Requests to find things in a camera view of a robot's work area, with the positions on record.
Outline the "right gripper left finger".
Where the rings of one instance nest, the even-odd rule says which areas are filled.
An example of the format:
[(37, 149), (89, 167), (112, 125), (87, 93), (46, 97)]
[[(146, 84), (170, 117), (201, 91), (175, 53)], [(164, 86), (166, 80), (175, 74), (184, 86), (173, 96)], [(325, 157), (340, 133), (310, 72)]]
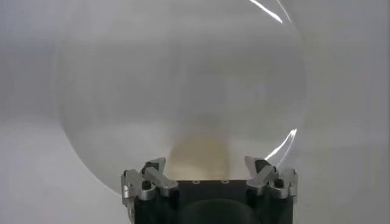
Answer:
[(175, 180), (163, 174), (166, 158), (147, 161), (140, 171), (125, 170), (121, 175), (122, 204), (130, 206), (136, 198), (148, 201), (155, 198), (157, 190), (164, 197), (170, 197), (179, 186)]

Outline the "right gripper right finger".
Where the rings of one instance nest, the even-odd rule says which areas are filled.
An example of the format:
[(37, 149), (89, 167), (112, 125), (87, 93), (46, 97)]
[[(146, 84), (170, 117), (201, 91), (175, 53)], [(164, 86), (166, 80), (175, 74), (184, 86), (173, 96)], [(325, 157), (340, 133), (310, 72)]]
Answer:
[(298, 173), (295, 169), (285, 168), (279, 172), (267, 160), (252, 156), (245, 156), (244, 162), (250, 173), (246, 185), (253, 189), (257, 196), (268, 192), (272, 198), (290, 198), (293, 203), (297, 203)]

